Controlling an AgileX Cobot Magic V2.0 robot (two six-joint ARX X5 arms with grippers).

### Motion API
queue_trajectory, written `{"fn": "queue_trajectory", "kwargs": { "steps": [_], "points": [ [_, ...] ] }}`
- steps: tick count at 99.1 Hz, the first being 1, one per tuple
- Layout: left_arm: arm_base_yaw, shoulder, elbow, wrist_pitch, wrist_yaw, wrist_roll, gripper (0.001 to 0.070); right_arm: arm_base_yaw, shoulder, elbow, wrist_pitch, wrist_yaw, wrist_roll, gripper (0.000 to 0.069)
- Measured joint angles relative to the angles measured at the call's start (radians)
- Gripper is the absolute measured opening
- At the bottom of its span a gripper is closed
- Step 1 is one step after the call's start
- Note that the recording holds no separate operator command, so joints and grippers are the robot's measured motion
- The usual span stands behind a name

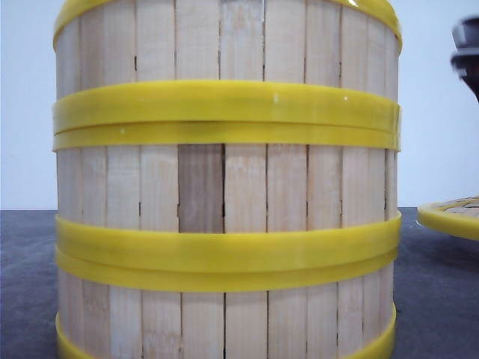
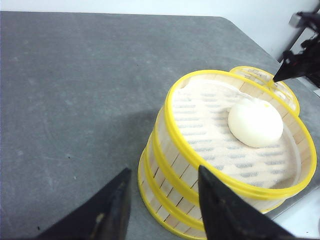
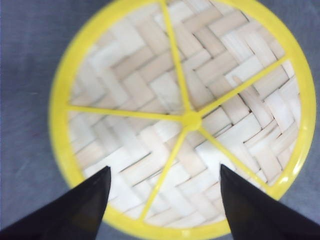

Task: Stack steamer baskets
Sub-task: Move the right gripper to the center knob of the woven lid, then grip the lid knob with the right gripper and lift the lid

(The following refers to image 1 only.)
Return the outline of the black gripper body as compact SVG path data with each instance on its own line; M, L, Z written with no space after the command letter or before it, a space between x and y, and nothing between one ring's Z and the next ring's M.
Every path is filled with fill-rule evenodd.
M451 66L478 98L478 16L460 20L452 30L456 52Z

